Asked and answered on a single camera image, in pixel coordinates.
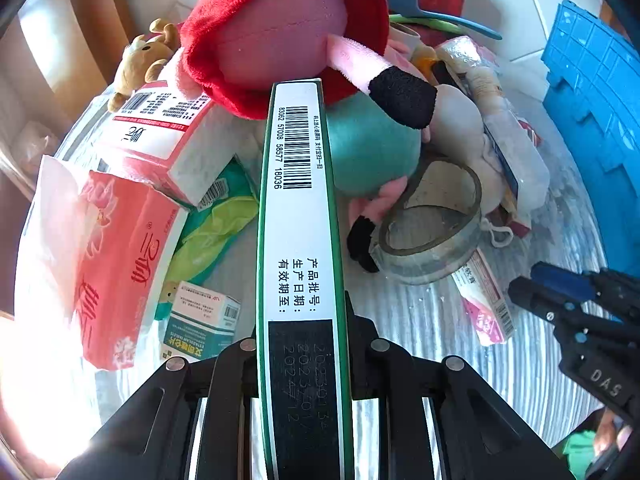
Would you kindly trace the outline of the green white box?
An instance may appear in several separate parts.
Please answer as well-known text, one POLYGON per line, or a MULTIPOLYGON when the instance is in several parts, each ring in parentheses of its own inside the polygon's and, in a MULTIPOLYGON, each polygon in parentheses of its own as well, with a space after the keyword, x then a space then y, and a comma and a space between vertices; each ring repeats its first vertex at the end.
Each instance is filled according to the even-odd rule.
POLYGON ((340 232, 322 84, 277 82, 264 135, 256 337, 271 479, 354 476, 340 232))

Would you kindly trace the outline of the pink white small box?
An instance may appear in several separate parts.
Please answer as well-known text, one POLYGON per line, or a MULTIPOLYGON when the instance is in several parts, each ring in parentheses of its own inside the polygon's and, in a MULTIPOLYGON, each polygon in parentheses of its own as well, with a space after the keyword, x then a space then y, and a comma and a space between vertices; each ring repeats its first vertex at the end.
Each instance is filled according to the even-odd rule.
POLYGON ((480 249, 452 274, 463 307, 483 347, 504 344, 514 333, 508 304, 480 249))

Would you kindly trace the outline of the teal white medicine box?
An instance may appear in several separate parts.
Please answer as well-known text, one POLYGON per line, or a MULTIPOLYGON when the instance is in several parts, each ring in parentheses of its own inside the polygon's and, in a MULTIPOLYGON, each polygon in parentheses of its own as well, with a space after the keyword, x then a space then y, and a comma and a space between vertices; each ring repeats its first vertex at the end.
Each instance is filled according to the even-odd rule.
POLYGON ((221 292, 181 282, 174 291, 160 358, 216 358, 232 344, 241 304, 221 292))

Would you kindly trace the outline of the clear tape roll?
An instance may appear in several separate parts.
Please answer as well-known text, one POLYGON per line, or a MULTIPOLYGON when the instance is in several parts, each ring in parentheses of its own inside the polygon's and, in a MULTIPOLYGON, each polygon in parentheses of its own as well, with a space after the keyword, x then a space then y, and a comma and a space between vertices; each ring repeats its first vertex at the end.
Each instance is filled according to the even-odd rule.
POLYGON ((400 199, 386 214, 371 255, 388 278, 437 282, 459 270, 480 241, 480 179, 471 168, 421 156, 400 199))

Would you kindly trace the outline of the clear plastic case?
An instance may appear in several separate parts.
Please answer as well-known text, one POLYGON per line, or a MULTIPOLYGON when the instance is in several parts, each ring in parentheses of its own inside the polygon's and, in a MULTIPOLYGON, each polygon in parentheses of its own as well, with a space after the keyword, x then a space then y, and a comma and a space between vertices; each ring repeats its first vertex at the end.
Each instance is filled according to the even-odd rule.
POLYGON ((483 58, 483 49, 470 37, 457 36, 440 44, 436 54, 464 79, 471 91, 518 211, 529 214, 544 206, 549 170, 516 118, 515 108, 504 94, 495 67, 483 58))

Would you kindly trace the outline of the pink open tissue pack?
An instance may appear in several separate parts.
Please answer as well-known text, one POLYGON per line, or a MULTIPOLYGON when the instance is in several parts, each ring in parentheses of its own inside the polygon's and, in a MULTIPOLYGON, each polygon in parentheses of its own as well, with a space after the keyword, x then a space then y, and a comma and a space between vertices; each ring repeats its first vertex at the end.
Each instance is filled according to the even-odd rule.
POLYGON ((43 157, 14 290, 36 349, 133 366, 187 216, 152 186, 43 157))

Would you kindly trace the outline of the blue plastic crate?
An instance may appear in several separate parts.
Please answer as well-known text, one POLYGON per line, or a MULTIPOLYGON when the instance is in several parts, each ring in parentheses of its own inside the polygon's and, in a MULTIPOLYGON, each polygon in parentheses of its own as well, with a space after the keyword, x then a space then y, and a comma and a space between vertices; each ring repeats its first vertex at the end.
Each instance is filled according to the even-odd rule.
POLYGON ((608 266, 639 274, 639 53, 570 0, 542 54, 544 108, 582 175, 608 266))

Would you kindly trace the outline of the green snack packet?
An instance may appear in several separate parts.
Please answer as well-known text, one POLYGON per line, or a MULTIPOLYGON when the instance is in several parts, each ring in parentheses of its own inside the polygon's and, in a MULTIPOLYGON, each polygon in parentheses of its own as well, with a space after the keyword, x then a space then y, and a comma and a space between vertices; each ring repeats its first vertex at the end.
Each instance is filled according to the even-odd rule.
POLYGON ((234 240, 258 214, 252 179, 233 157, 192 208, 163 282, 154 318, 168 318, 181 282, 203 286, 234 240))

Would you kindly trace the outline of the small pig plush teal dress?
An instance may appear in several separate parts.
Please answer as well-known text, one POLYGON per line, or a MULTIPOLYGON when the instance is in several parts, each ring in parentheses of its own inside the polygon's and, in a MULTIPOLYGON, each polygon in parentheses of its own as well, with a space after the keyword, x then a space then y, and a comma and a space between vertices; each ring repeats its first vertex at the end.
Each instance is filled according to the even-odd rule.
POLYGON ((376 273, 372 235, 416 171, 422 132, 390 119, 362 92, 331 105, 326 122, 334 184, 348 198, 348 254, 376 273))

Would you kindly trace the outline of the pink tissue pack with barcode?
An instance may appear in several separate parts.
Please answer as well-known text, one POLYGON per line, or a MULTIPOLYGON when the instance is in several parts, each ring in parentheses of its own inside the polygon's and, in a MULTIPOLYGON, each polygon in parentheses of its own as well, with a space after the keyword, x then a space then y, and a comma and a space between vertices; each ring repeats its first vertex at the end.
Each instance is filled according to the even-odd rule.
POLYGON ((90 103, 56 152, 78 176, 108 172, 202 209, 222 193, 222 170, 254 138, 254 122, 205 94, 187 100, 163 81, 134 92, 116 113, 107 109, 111 96, 90 103))

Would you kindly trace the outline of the green plastic spoon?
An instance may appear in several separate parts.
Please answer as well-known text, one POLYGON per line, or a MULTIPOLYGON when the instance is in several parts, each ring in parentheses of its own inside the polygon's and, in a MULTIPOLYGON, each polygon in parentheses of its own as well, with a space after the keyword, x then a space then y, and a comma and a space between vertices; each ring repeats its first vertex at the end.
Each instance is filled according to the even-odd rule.
POLYGON ((464 34, 464 30, 459 25, 438 20, 437 18, 407 18, 401 14, 390 14, 390 21, 398 24, 420 25, 438 32, 446 32, 447 34, 458 36, 464 34))

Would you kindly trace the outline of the cardboard tube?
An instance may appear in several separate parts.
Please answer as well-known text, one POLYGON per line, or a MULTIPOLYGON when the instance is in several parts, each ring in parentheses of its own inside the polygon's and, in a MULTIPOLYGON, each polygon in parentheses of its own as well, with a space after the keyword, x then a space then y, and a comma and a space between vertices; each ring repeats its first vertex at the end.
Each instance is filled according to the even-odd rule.
POLYGON ((405 58, 411 58, 420 43, 421 36, 415 30, 404 24, 390 22, 388 44, 405 58))

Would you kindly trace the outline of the brown teddy bear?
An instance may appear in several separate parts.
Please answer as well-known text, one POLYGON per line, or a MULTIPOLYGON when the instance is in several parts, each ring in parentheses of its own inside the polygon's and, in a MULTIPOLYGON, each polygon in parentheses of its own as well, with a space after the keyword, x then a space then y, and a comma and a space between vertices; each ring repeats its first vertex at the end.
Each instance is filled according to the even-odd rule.
POLYGON ((178 27, 158 18, 150 24, 152 37, 137 36, 122 52, 117 67, 114 93, 107 103, 110 113, 117 113, 145 84, 157 81, 160 72, 180 48, 178 27))

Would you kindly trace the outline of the pig plush red dress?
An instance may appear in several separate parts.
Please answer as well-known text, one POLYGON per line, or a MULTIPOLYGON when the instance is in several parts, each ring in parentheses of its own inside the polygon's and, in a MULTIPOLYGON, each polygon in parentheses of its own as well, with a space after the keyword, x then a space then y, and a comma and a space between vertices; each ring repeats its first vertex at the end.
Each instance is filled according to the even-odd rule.
POLYGON ((326 102, 361 92, 422 130, 437 90, 385 58, 389 33, 385 0, 198 0, 164 73, 183 96, 246 119, 266 118, 273 84, 318 78, 326 102))

